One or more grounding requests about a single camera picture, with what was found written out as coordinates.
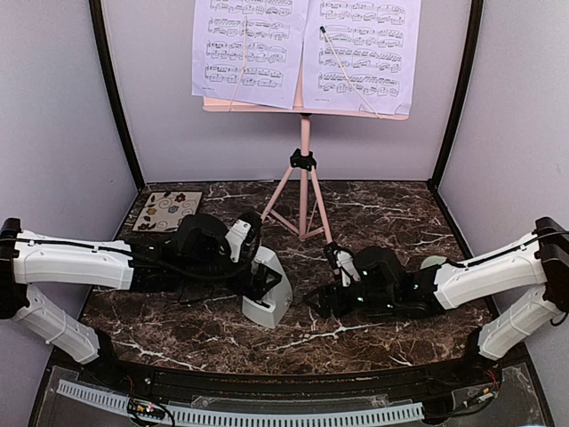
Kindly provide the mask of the white metronome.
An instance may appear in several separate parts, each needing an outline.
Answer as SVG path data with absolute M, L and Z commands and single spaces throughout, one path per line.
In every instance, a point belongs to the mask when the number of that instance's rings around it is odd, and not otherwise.
M 260 302 L 251 301 L 243 296 L 242 312 L 255 324 L 274 329 L 292 304 L 293 289 L 274 251 L 261 246 L 253 261 L 279 272 L 282 280 Z

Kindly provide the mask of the pink music stand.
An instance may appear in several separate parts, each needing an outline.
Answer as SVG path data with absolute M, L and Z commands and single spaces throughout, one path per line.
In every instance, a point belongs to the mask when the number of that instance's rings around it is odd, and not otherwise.
M 325 203 L 317 178 L 317 167 L 310 149 L 310 120 L 315 115 L 334 115 L 348 117 L 368 117 L 377 119 L 404 120 L 406 116 L 375 116 L 370 113 L 349 113 L 338 110 L 306 109 L 302 101 L 302 66 L 303 47 L 301 55 L 301 69 L 296 88 L 296 94 L 291 109 L 279 109 L 264 105 L 257 105 L 241 101 L 225 101 L 212 98 L 203 98 L 204 108 L 211 112 L 281 112 L 297 114 L 301 118 L 301 145 L 292 154 L 289 164 L 290 172 L 299 172 L 300 183 L 300 219 L 290 225 L 290 230 L 299 239 L 305 240 L 318 234 L 329 235 L 330 225 L 327 221 Z

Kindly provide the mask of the purple sheet music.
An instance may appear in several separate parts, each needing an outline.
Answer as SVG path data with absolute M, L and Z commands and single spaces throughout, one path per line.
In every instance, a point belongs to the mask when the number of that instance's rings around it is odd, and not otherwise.
M 309 3 L 198 0 L 192 37 L 192 94 L 291 109 Z
M 306 22 L 306 109 L 406 116 L 421 18 L 419 1 L 312 1 Z

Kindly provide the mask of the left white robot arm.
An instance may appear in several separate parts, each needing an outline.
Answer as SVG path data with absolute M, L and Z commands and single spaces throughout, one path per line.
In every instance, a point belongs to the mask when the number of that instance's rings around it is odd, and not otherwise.
M 174 292 L 189 284 L 225 286 L 242 312 L 274 328 L 290 306 L 292 286 L 277 255 L 260 243 L 260 216 L 244 213 L 227 227 L 210 214 L 189 214 L 163 241 L 129 244 L 50 238 L 9 218 L 1 228 L 1 318 L 21 323 L 107 388 L 125 380 L 107 334 L 71 318 L 38 288 L 44 282 L 116 291 Z

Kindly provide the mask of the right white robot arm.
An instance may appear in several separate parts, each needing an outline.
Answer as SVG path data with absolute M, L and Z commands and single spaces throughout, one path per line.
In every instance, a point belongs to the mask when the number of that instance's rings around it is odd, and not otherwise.
M 469 354 L 454 366 L 453 377 L 471 386 L 497 361 L 545 323 L 568 316 L 568 231 L 549 217 L 503 248 L 461 262 L 426 258 L 416 271 L 405 270 L 394 250 L 368 246 L 352 253 L 335 243 L 325 247 L 335 280 L 306 294 L 303 301 L 322 318 L 355 310 L 379 316 L 430 318 L 466 302 L 513 288 L 525 294 L 497 319 L 469 335 Z

